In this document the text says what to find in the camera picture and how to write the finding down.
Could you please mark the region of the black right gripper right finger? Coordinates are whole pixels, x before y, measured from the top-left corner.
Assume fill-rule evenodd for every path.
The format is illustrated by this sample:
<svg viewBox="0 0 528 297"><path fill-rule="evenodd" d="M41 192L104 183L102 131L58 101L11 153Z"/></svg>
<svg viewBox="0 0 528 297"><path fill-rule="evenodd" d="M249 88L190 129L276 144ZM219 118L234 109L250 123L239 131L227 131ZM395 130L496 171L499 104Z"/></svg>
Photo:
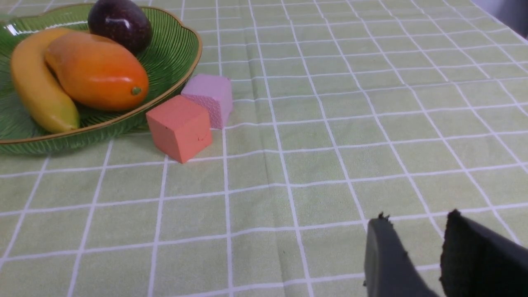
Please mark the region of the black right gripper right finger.
<svg viewBox="0 0 528 297"><path fill-rule="evenodd" d="M526 297L528 250L458 210L447 216L441 285L447 297Z"/></svg>

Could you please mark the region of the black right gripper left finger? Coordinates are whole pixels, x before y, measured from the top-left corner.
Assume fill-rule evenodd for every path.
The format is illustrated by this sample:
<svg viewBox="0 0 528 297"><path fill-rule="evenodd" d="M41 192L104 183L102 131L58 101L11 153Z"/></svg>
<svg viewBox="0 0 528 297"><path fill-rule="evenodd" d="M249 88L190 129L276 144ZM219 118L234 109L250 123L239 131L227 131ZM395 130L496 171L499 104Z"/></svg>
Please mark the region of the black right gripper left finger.
<svg viewBox="0 0 528 297"><path fill-rule="evenodd" d="M436 297L421 278L390 216L382 212L368 222L364 258L368 297Z"/></svg>

